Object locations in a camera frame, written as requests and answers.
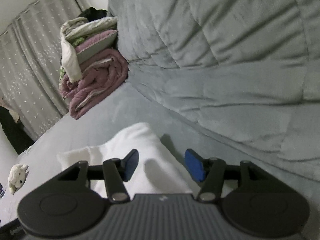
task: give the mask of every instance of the folded pink quilt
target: folded pink quilt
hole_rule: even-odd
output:
[[[128,75],[128,62],[115,49],[105,49],[80,65],[83,79],[71,83],[64,75],[60,94],[71,100],[70,115],[80,118],[118,88]]]

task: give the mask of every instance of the quilted fabric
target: quilted fabric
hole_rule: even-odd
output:
[[[273,165],[320,160],[320,0],[109,3],[129,81],[147,98]]]

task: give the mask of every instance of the stuffed animal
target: stuffed animal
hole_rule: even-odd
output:
[[[26,181],[26,172],[28,165],[25,164],[16,164],[11,168],[8,185],[9,191],[13,195],[17,189],[21,188],[24,182]]]

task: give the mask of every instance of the white garment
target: white garment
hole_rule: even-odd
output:
[[[104,17],[92,22],[88,22],[87,18],[78,17],[65,22],[61,26],[61,67],[66,71],[71,83],[82,79],[82,73],[79,67],[76,51],[70,44],[70,41],[93,33],[106,31],[113,27],[116,23],[116,17]]]
[[[162,145],[147,123],[127,127],[103,145],[58,154],[57,158],[64,170],[80,160],[99,165],[111,158],[123,159],[132,149],[139,151],[139,164],[131,180],[124,183],[131,198],[136,193],[196,195],[199,192],[188,171]],[[91,189],[107,197],[104,181],[92,181]]]

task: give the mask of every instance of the gray curtain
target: gray curtain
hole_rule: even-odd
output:
[[[75,0],[37,0],[0,36],[0,89],[33,139],[68,112],[58,91],[59,29],[80,13]]]

